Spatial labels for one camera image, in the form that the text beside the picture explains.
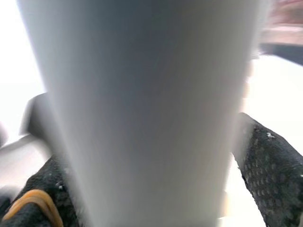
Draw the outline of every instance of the white floor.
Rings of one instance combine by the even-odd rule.
[[[253,62],[250,91],[243,111],[283,136],[303,155],[303,67],[276,56]],[[265,227],[232,158],[226,183],[222,227]]]

